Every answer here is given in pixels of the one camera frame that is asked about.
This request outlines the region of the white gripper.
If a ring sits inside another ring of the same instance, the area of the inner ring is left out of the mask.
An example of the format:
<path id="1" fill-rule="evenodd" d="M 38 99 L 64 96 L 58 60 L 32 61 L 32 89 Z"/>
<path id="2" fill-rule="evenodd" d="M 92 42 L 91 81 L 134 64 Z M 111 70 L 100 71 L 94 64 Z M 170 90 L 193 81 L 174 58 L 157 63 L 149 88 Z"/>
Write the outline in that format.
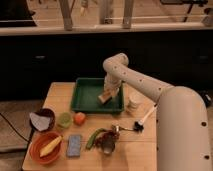
<path id="1" fill-rule="evenodd" d="M 104 90 L 111 92 L 111 97 L 115 98 L 118 94 L 120 87 L 120 80 L 107 74 L 104 78 Z"/>

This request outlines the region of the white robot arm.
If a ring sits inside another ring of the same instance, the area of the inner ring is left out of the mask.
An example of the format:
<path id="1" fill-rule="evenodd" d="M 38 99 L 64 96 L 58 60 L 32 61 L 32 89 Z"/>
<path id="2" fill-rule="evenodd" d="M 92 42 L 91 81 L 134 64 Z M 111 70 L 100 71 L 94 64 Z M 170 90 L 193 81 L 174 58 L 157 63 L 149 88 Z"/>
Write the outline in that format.
<path id="1" fill-rule="evenodd" d="M 128 67 L 128 57 L 104 60 L 105 84 L 125 81 L 156 105 L 157 171 L 213 171 L 207 109 L 193 89 L 174 86 Z"/>

